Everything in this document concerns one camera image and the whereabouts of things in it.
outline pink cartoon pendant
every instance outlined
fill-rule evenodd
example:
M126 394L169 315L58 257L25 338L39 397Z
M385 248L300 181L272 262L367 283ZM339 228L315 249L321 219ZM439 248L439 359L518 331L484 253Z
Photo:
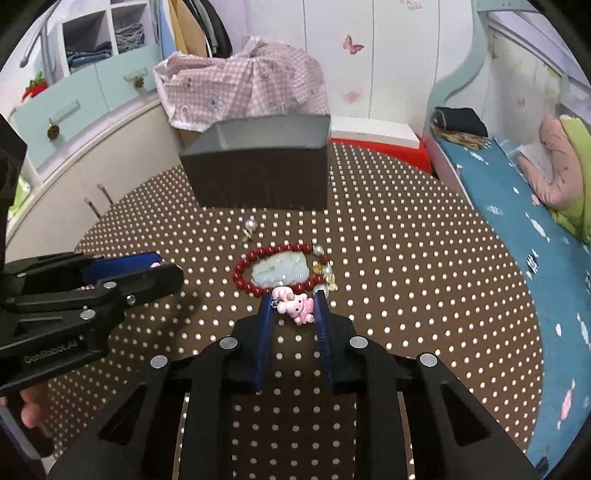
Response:
M314 299L305 293L296 295L289 287L276 287L271 295L278 313L288 314L298 325L314 322Z

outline light blue drawer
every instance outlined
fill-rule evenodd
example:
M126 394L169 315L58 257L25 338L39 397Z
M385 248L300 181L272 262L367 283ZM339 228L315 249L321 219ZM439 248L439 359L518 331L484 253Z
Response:
M154 67L160 62L157 45L148 45L136 50L115 55L96 64L100 85L109 110L114 110L130 100L156 88ZM134 78L142 77L143 87L134 86Z
M14 122L27 143L29 159L39 167L50 155L93 122L109 113L94 65L50 86L14 112ZM50 123L59 126L55 140L47 137Z

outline brown pegboard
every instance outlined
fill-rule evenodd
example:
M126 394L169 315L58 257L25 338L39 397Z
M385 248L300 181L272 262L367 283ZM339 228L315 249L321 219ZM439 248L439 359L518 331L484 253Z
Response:
M300 240L324 245L334 260L334 312L392 353L436 353L526 448L540 400L542 347L528 288L502 241L438 180L397 160L336 144L329 175L324 212L200 208L180 167L113 206L80 250L156 250L183 267L186 285L179 295L131 310L103 361L51 383L58 453L152 356L197 354L256 311L258 299L236 291L230 278L242 254ZM250 216L260 228L242 245ZM313 326L278 319L267 388L235 401L237 478L351 478L355 398L326 390L313 336ZM407 452L414 478L410 443Z

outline white wall panel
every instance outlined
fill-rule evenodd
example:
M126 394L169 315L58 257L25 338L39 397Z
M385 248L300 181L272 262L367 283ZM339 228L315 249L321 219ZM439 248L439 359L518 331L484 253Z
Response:
M303 0L245 0L250 35L306 49Z
M472 45L472 0L439 0L437 80L460 66Z
M304 4L307 49L324 72L331 114L368 118L374 50L372 2L304 0ZM353 45L363 48L344 48L347 35Z
M370 117L422 132L435 80L437 0L374 0L374 85Z

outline cabinet door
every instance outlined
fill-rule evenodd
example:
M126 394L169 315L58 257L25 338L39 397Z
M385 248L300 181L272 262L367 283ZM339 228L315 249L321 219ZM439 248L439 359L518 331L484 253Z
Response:
M32 164L39 166L76 134L109 112L94 65L57 82L14 112L14 122L27 143ZM50 123L59 135L50 140Z
M88 197L103 214L109 202L98 185L117 202L154 175L179 165L181 148L178 132L158 105L105 138L76 165Z
M157 45L148 45L103 60L96 64L100 85L109 110L154 90L154 67L160 62L161 54ZM142 78L143 85L136 85L134 79Z
M85 203L76 164L59 178L22 220L7 245L7 261L75 249L97 216Z

